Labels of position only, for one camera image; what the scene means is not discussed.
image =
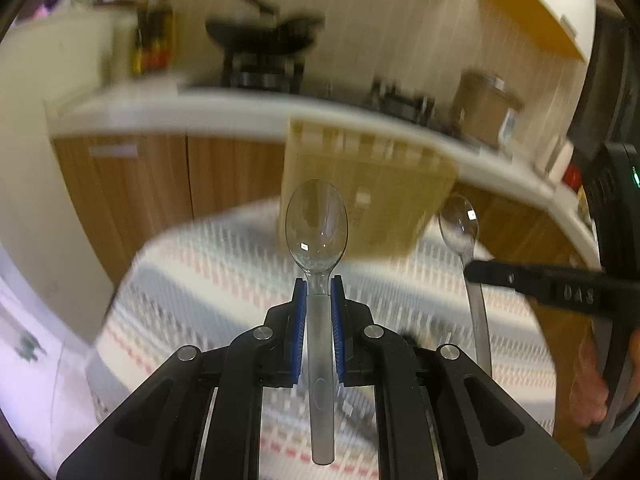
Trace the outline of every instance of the metal screw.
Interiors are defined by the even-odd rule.
[[[259,326],[254,330],[254,337],[259,340],[265,340],[273,335],[273,330],[268,326]]]
[[[178,350],[178,359],[180,361],[191,361],[196,355],[198,355],[198,351],[195,346],[186,345]]]
[[[383,333],[385,333],[385,330],[378,325],[369,325],[364,329],[364,335],[372,339],[382,337]]]
[[[450,359],[452,361],[455,361],[457,358],[460,357],[460,350],[458,350],[457,346],[453,346],[453,345],[444,345],[441,349],[440,349],[440,354],[442,355],[442,357],[444,357],[445,359]]]

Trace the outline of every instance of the white tile floor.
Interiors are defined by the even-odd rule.
[[[38,339],[37,361],[20,357],[0,338],[0,408],[15,434],[50,477],[96,426],[84,375],[86,349],[66,344],[28,312],[0,278],[0,303]]]

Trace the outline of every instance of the white countertop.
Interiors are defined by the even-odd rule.
[[[48,104],[49,135],[188,131],[284,142],[291,118],[377,132],[429,146],[452,157],[460,164],[462,182],[547,210],[588,266],[599,266],[590,231],[574,211],[557,200],[554,186],[524,163],[349,105],[289,94],[180,89],[186,80],[183,75],[155,76],[108,88],[76,105]]]

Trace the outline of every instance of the tiled wall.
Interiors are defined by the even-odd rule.
[[[220,63],[207,38],[207,16],[255,15],[239,0],[169,0],[184,14],[185,63]],[[283,14],[322,10],[326,27],[306,56],[306,70],[368,86],[374,74],[423,90],[449,104],[461,70],[499,74],[526,103],[513,139],[543,166],[549,147],[566,133],[586,64],[541,52],[499,10],[478,0],[271,0]]]

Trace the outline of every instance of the transparent plastic spoon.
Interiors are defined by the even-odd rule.
[[[462,195],[452,193],[440,209],[438,223],[444,243],[460,257],[462,266],[466,266],[474,257],[478,239],[478,218],[473,206]],[[490,377],[491,345],[482,286],[479,283],[469,283],[466,278],[465,286],[476,342],[476,359],[478,366]]]
[[[334,461],[334,358],[329,276],[347,246],[347,212],[324,180],[308,180],[293,192],[285,218],[287,247],[308,283],[308,356],[311,457]]]

